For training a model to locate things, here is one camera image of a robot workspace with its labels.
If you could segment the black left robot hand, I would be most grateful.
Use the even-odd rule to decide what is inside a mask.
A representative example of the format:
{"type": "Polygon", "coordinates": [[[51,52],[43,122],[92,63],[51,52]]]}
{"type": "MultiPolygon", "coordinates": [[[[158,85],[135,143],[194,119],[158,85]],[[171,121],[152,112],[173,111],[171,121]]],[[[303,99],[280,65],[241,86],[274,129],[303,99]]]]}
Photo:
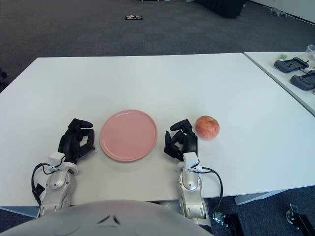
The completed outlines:
{"type": "Polygon", "coordinates": [[[65,162],[76,164],[78,159],[95,150],[93,124],[74,118],[61,137],[58,152],[65,155],[65,162]]]}

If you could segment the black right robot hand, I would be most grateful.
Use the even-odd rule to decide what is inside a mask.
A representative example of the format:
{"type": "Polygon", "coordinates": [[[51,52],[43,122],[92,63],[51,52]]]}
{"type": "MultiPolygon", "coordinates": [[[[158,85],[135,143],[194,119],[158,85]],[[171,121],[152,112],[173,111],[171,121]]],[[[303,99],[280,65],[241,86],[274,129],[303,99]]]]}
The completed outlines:
{"type": "Polygon", "coordinates": [[[184,153],[195,152],[198,155],[198,137],[192,131],[192,125],[188,119],[175,123],[170,127],[171,131],[177,131],[172,137],[169,131],[165,132],[164,152],[180,161],[184,160],[184,153]]]}

